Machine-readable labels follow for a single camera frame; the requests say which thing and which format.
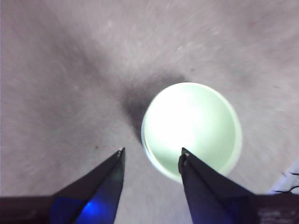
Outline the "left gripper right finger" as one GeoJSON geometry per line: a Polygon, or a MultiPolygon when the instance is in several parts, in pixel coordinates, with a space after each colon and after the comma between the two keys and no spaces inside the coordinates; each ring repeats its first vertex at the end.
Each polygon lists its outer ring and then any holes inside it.
{"type": "Polygon", "coordinates": [[[221,175],[182,148],[178,162],[184,192],[195,224],[256,224],[252,192],[221,175]]]}

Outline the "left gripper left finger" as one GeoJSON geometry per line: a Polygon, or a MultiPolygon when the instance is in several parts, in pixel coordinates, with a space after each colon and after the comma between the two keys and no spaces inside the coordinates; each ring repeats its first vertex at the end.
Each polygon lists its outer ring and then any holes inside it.
{"type": "Polygon", "coordinates": [[[54,194],[51,224],[112,224],[124,183],[125,149],[54,194]]]}

